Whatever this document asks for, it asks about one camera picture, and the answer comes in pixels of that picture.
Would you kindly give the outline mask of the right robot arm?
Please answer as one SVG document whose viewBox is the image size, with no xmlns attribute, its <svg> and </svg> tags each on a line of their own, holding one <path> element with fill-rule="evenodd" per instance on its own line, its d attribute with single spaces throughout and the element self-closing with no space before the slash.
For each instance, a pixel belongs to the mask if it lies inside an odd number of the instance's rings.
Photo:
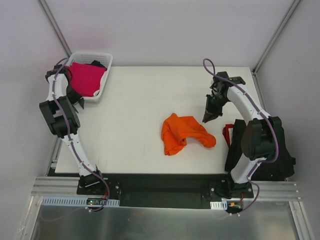
<svg viewBox="0 0 320 240">
<path fill-rule="evenodd" d="M 223 107 L 231 102 L 246 124 L 240 144 L 241 157 L 225 180 L 214 188 L 216 195 L 231 199 L 245 191 L 262 163 L 272 163 L 278 159 L 280 148 L 274 126 L 280 120 L 270 116 L 253 100 L 240 76 L 229 77 L 225 71 L 212 71 L 210 74 L 213 83 L 211 94 L 206 96 L 203 123 L 222 116 Z"/>
</svg>

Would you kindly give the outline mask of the white plastic basket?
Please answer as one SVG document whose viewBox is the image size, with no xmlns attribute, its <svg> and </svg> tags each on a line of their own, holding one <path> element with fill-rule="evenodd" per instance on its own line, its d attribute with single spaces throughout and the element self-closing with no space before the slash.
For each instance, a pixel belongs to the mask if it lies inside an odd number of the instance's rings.
<svg viewBox="0 0 320 240">
<path fill-rule="evenodd" d="M 66 64 L 70 70 L 71 87 L 88 103 L 101 101 L 111 70 L 113 56 L 110 53 L 77 51 Z"/>
</svg>

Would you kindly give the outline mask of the black t shirt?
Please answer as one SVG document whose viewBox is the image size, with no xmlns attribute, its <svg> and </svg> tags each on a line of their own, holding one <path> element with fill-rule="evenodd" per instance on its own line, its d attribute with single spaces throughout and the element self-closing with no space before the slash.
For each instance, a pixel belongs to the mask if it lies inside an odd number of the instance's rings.
<svg viewBox="0 0 320 240">
<path fill-rule="evenodd" d="M 278 116 L 270 117 L 278 142 L 278 157 L 272 163 L 262 163 L 251 179 L 256 181 L 283 181 L 294 175 L 296 159 L 287 150 L 285 132 Z M 224 170 L 230 172 L 235 168 L 242 155 L 248 154 L 249 161 L 254 157 L 272 160 L 276 145 L 270 128 L 264 119 L 253 120 L 248 125 L 242 119 L 236 119 L 233 127 L 232 143 L 229 147 Z"/>
</svg>

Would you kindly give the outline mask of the pink t shirt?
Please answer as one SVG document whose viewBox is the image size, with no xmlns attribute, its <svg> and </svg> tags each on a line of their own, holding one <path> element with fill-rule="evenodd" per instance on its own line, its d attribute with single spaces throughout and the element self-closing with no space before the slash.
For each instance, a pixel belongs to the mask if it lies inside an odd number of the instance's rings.
<svg viewBox="0 0 320 240">
<path fill-rule="evenodd" d="M 83 97 L 96 97 L 101 89 L 105 70 L 90 64 L 73 62 L 67 66 L 71 73 L 70 84 Z"/>
</svg>

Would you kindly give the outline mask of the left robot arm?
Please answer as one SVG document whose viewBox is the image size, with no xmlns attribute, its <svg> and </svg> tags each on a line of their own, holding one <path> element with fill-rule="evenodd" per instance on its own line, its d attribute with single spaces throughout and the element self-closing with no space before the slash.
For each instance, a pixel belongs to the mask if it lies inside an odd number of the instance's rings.
<svg viewBox="0 0 320 240">
<path fill-rule="evenodd" d="M 105 191 L 106 182 L 98 167 L 90 163 L 80 140 L 81 123 L 68 97 L 72 73 L 65 64 L 57 63 L 46 73 L 45 79 L 49 89 L 46 100 L 39 103 L 42 116 L 50 132 L 69 149 L 78 169 L 78 187 L 82 190 L 90 189 L 99 195 Z"/>
</svg>

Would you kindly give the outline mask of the orange t shirt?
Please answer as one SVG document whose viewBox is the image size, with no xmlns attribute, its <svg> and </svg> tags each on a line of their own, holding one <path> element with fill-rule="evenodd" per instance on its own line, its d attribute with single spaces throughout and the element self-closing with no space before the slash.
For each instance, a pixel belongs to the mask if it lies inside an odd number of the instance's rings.
<svg viewBox="0 0 320 240">
<path fill-rule="evenodd" d="M 161 139 L 164 144 L 164 154 L 173 156 L 179 153 L 193 138 L 205 148 L 215 147 L 216 138 L 197 122 L 193 116 L 178 116 L 172 113 L 164 120 L 161 129 Z"/>
</svg>

